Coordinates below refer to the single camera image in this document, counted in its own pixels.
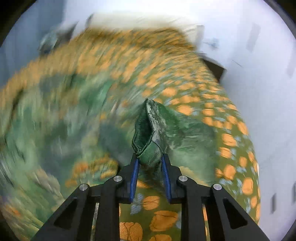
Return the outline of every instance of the green fabric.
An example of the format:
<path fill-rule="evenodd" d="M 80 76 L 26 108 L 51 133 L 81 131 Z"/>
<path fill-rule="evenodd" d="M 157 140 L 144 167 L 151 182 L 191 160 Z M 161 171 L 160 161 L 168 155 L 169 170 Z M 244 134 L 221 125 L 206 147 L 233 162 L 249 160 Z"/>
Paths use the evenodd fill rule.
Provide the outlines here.
<path fill-rule="evenodd" d="M 87 30 L 22 69 L 0 96 L 0 210 L 21 241 L 79 184 L 105 182 L 134 151 L 142 165 L 134 203 L 120 206 L 122 240 L 180 237 L 181 206 L 168 204 L 159 182 L 163 152 L 259 220 L 247 127 L 175 29 Z"/>

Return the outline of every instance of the patterned bedsheet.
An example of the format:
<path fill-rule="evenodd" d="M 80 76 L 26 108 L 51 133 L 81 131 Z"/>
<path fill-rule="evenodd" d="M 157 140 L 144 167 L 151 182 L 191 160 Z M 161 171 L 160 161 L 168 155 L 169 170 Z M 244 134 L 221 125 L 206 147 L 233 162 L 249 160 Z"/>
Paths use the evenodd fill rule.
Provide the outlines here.
<path fill-rule="evenodd" d="M 0 96 L 0 208 L 20 240 L 29 240 L 80 183 L 101 184 L 129 163 L 146 99 L 182 124 L 210 127 L 214 155 L 175 164 L 199 184 L 220 183 L 259 221 L 258 165 L 247 127 L 177 30 L 88 29 L 29 63 Z M 179 240 L 180 210 L 142 175 L 134 203 L 120 206 L 120 238 Z M 204 217 L 208 235 L 205 210 Z"/>

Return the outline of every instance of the green blanket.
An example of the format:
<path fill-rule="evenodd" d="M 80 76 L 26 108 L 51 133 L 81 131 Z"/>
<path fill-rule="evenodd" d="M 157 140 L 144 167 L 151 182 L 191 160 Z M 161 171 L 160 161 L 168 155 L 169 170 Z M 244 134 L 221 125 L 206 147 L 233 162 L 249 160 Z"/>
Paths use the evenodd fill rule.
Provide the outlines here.
<path fill-rule="evenodd" d="M 80 184 L 141 168 L 122 240 L 178 240 L 181 207 L 160 182 L 168 153 L 199 184 L 219 182 L 258 222 L 258 167 L 246 125 L 174 29 L 87 30 L 17 73 L 0 96 L 0 209 L 29 240 Z M 206 233 L 208 233 L 204 210 Z"/>

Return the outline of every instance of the metal pin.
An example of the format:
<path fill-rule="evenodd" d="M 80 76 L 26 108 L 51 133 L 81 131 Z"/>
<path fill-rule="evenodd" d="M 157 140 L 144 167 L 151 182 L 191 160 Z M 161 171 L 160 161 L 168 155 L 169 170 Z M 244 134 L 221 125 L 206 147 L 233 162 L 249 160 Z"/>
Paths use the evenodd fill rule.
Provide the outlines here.
<path fill-rule="evenodd" d="M 179 177 L 179 180 L 180 180 L 181 182 L 185 182 L 185 181 L 188 180 L 188 177 L 182 175 L 182 176 Z"/>
<path fill-rule="evenodd" d="M 113 180 L 116 181 L 116 182 L 120 182 L 122 180 L 122 176 L 115 176 L 113 178 Z"/>
<path fill-rule="evenodd" d="M 81 184 L 81 185 L 79 186 L 79 189 L 80 189 L 81 191 L 85 191 L 86 189 L 88 189 L 88 185 L 85 184 L 85 183 L 83 183 L 83 184 Z"/>
<path fill-rule="evenodd" d="M 221 190 L 221 189 L 222 189 L 222 186 L 221 186 L 220 184 L 218 184 L 218 183 L 215 183 L 215 184 L 213 185 L 213 188 L 214 188 L 215 190 Z"/>

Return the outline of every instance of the olive green fabric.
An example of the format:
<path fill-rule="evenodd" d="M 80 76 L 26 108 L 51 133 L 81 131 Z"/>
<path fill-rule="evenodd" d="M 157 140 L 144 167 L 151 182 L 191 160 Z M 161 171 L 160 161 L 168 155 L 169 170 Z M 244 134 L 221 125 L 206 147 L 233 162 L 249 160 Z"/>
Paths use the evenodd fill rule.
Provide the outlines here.
<path fill-rule="evenodd" d="M 0 209 L 22 241 L 80 183 L 105 182 L 134 151 L 143 165 L 134 203 L 120 206 L 122 240 L 180 237 L 181 207 L 159 184 L 161 152 L 259 220 L 247 127 L 177 30 L 86 30 L 29 63 L 0 97 Z"/>

